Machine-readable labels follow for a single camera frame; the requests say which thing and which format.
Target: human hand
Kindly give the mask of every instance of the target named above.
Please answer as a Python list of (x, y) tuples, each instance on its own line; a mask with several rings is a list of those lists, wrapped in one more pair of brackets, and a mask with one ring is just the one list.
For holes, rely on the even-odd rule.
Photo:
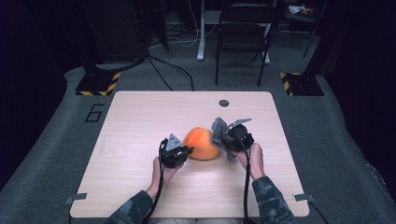
[[(242, 166), (247, 169), (248, 160), (244, 151), (232, 153), (238, 158)], [(258, 143), (253, 143), (250, 149), (247, 150), (247, 154), (250, 153), (250, 176), (253, 180), (265, 176), (264, 162), (262, 160), (262, 147)]]
[[(168, 168), (168, 167), (163, 168), (163, 187), (168, 185), (171, 182), (175, 173), (178, 171), (178, 169), (180, 169), (183, 166), (183, 164), (184, 163), (181, 163), (179, 166), (177, 166), (175, 168)], [(160, 186), (160, 177), (161, 177), (160, 160), (158, 159), (158, 157), (156, 157), (154, 159), (154, 161), (152, 162), (151, 185), (146, 190), (148, 195), (153, 200), (154, 200), (155, 196), (157, 195), (158, 187)]]

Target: wooden table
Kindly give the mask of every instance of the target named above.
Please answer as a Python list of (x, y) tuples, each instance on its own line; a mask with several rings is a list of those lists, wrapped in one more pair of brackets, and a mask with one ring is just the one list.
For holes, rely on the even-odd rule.
[[(219, 105), (227, 100), (227, 107)], [(72, 217), (109, 217), (151, 182), (152, 161), (161, 141), (173, 133), (183, 140), (194, 127), (210, 130), (215, 118), (244, 123), (264, 149), (264, 169), (297, 217), (307, 216), (304, 193), (272, 95), (262, 91), (119, 91), (109, 108), (78, 193)], [(224, 152), (212, 161), (187, 159), (163, 189), (152, 217), (243, 217), (246, 171)], [(258, 217), (249, 185), (248, 213)]]

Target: wire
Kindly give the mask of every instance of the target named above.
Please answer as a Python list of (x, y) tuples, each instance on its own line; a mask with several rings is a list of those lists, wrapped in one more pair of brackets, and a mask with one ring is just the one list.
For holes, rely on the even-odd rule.
[(158, 59), (158, 58), (156, 58), (156, 57), (154, 57), (154, 56), (148, 55), (148, 56), (147, 56), (147, 59), (150, 61), (151, 65), (154, 67), (154, 69), (155, 69), (155, 70), (157, 71), (157, 73), (160, 75), (161, 79), (163, 80), (163, 82), (164, 82), (165, 85), (169, 88), (170, 91), (172, 91), (173, 89), (172, 89), (172, 88), (169, 86), (169, 84), (165, 81), (165, 79), (163, 78), (163, 75), (162, 75), (161, 72), (157, 69), (157, 67), (154, 65), (154, 63), (152, 62), (152, 60), (154, 60), (154, 61), (156, 61), (156, 62), (159, 62), (159, 63), (163, 63), (163, 64), (168, 65), (168, 66), (174, 68), (175, 70), (177, 70), (181, 75), (184, 76), (184, 78), (187, 79), (187, 81), (188, 81), (189, 84), (190, 84), (191, 90), (192, 90), (192, 91), (195, 91), (194, 80), (192, 79), (192, 76), (190, 75), (190, 73), (188, 73), (186, 70), (184, 70), (183, 68), (181, 68), (181, 67), (179, 67), (179, 66), (177, 66), (177, 65), (174, 65), (174, 64), (172, 64), (172, 63), (168, 63), (168, 62), (166, 62), (166, 61), (164, 61), (164, 60)]
[(69, 219), (67, 219), (67, 223), (68, 223), (68, 224), (71, 224), (71, 223), (72, 223), (72, 216), (70, 215), (70, 213), (69, 213)]
[(244, 224), (249, 224), (249, 223), (254, 223), (253, 221), (248, 219), (248, 183), (250, 180), (250, 153), (251, 151), (249, 151), (245, 148), (244, 143), (242, 142), (242, 140), (234, 135), (236, 137), (236, 139), (239, 140), (239, 143), (242, 145), (243, 150), (245, 152), (245, 156), (247, 157), (247, 173), (246, 173), (246, 177), (245, 177), (245, 188), (244, 188)]
[(214, 25), (212, 29), (205, 35), (205, 38), (207, 38), (215, 30), (216, 27), (217, 25)]
[(194, 25), (195, 25), (196, 37), (195, 37), (195, 40), (193, 40), (193, 42), (191, 44), (189, 44), (189, 45), (184, 45), (184, 44), (182, 44), (182, 42), (179, 42), (180, 45), (183, 46), (183, 47), (191, 47), (192, 45), (194, 45), (199, 40), (198, 25), (197, 25), (197, 21), (195, 20), (194, 13), (192, 12), (191, 0), (189, 0), (189, 7), (190, 7), (190, 12), (191, 12), (191, 15), (192, 15), (192, 19), (194, 21)]
[(165, 83), (165, 85), (169, 88), (170, 91), (172, 91), (173, 89), (168, 85), (168, 83), (165, 81), (165, 79), (163, 78), (163, 75), (161, 74), (161, 72), (157, 69), (157, 67), (154, 65), (154, 63), (152, 62), (152, 60), (150, 59), (149, 56), (146, 57), (148, 59), (148, 61), (151, 63), (152, 67), (155, 69), (155, 71), (157, 71), (158, 75), (160, 75), (160, 78), (163, 80), (163, 83)]
[(160, 185), (158, 186), (158, 191), (157, 191), (157, 195), (155, 195), (155, 199), (154, 199), (154, 203), (151, 206), (151, 209), (149, 210), (148, 214), (145, 216), (145, 218), (143, 218), (142, 223), (143, 224), (147, 224), (149, 223), (149, 218), (151, 217), (152, 213), (155, 210), (155, 207), (157, 206), (158, 201), (160, 200), (160, 196), (161, 196), (161, 191), (163, 190), (163, 170), (165, 168), (163, 168), (163, 163), (161, 162), (161, 151), (159, 151), (159, 163), (160, 163)]
[(323, 214), (319, 211), (319, 209), (312, 203), (312, 202), (308, 202), (309, 205), (311, 205), (313, 208), (315, 208), (315, 210), (317, 210), (317, 212), (319, 213), (319, 215), (323, 218), (323, 221), (326, 224), (329, 224), (329, 222), (327, 221), (326, 217), (323, 216)]
[[(185, 37), (191, 37), (188, 33), (183, 32), (182, 30), (180, 31), (180, 33), (178, 34), (173, 34), (173, 35), (168, 35), (168, 39), (169, 40), (176, 40), (176, 41), (170, 41), (168, 42), (168, 44), (182, 44), (182, 43), (189, 43), (189, 42), (196, 42), (197, 41), (197, 37), (196, 35), (193, 37), (195, 39), (193, 40), (181, 40), (181, 38), (185, 38)], [(153, 48), (157, 48), (159, 46), (161, 46), (161, 42), (158, 40), (158, 38), (156, 38), (155, 36), (153, 36), (151, 43), (149, 44), (148, 49), (153, 49)]]

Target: black chair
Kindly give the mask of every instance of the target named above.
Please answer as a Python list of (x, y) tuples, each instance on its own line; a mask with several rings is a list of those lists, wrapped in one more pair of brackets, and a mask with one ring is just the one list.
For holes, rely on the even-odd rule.
[[(286, 0), (284, 2), (283, 10), (280, 15), (280, 19), (285, 19), (291, 23), (300, 25), (306, 30), (310, 31), (308, 36), (308, 45), (306, 46), (304, 57), (311, 47), (312, 40), (317, 32), (320, 19), (322, 18), (323, 12), (326, 9), (328, 0)], [(298, 12), (291, 14), (289, 12), (289, 6), (301, 6), (304, 5), (308, 11), (306, 13)]]
[[(253, 61), (264, 52), (257, 82), (257, 86), (260, 86), (265, 57), (274, 35), (276, 15), (276, 8), (269, 4), (235, 3), (221, 11), (216, 51), (216, 85), (219, 77), (220, 52), (233, 50), (255, 52)], [(271, 24), (267, 34), (262, 27), (264, 24)]]

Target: camouflage sleeve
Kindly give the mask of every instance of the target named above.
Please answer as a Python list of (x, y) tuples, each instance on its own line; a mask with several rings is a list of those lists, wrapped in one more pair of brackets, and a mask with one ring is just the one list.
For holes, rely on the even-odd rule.
[(140, 224), (152, 206), (149, 195), (141, 190), (124, 203), (106, 221), (106, 224)]
[(259, 204), (261, 224), (297, 223), (282, 193), (268, 176), (256, 179), (252, 186)]

